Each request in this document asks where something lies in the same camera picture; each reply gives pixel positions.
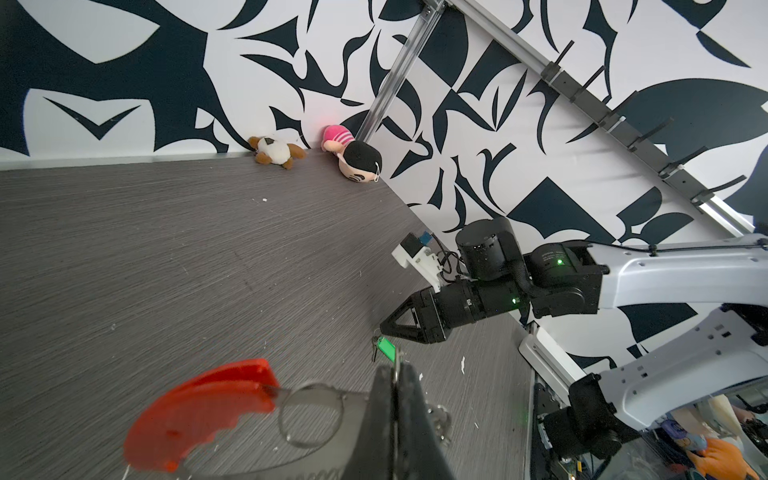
stuffed animal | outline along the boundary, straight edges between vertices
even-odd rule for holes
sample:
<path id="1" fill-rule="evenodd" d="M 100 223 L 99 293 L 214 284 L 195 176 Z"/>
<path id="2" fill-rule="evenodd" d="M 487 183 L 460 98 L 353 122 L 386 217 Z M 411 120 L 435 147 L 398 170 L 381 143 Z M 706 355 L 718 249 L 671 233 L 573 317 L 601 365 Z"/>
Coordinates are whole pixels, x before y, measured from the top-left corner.
<path id="1" fill-rule="evenodd" d="M 707 449 L 699 452 L 702 456 L 686 452 L 696 470 L 705 477 L 717 480 L 744 480 L 747 475 L 760 478 L 744 461 L 739 449 L 720 439 L 707 439 Z"/>
<path id="2" fill-rule="evenodd" d="M 290 170 L 294 158 L 306 157 L 306 152 L 300 146 L 272 137 L 251 137 L 248 143 L 256 151 L 256 162 L 262 165 L 283 165 L 283 168 Z"/>
<path id="3" fill-rule="evenodd" d="M 382 155 L 367 143 L 355 140 L 346 127 L 326 127 L 321 147 L 339 158 L 339 170 L 350 180 L 360 183 L 379 181 Z"/>

wall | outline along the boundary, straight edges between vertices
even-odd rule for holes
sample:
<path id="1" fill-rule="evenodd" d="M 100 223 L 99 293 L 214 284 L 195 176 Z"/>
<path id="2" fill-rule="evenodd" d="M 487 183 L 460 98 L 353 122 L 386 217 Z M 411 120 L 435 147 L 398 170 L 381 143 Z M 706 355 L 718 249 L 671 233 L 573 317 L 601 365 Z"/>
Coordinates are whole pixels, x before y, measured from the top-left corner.
<path id="1" fill-rule="evenodd" d="M 762 0 L 479 0 L 536 50 L 621 110 L 675 161 L 754 223 L 768 223 L 768 2 Z"/>
<path id="2" fill-rule="evenodd" d="M 590 121 L 456 11 L 443 15 L 388 115 L 371 142 L 385 159 L 383 178 L 450 248 L 467 223 L 499 216 L 511 219 L 524 251 L 584 238 L 726 236 L 603 131 L 579 137 Z M 628 306 L 540 323 L 583 368 L 600 371 L 713 308 Z"/>
<path id="3" fill-rule="evenodd" d="M 419 0 L 11 0 L 0 161 L 319 144 L 362 122 Z"/>

gray wooden table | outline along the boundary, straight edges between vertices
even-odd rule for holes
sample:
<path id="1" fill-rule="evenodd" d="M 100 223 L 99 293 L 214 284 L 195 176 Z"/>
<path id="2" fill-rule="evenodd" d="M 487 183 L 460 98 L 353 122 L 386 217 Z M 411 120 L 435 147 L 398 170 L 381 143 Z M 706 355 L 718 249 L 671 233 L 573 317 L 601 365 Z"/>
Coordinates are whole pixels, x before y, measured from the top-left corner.
<path id="1" fill-rule="evenodd" d="M 316 152 L 292 171 L 244 157 L 1 172 L 0 478 L 122 478 L 138 414 L 227 362 L 367 390 L 372 331 L 426 286 L 390 252 L 423 230 L 384 183 Z M 394 340 L 453 414 L 457 478 L 523 478 L 521 335 L 502 316 L 440 345 Z M 193 460 L 232 472 L 295 455 L 267 423 Z"/>

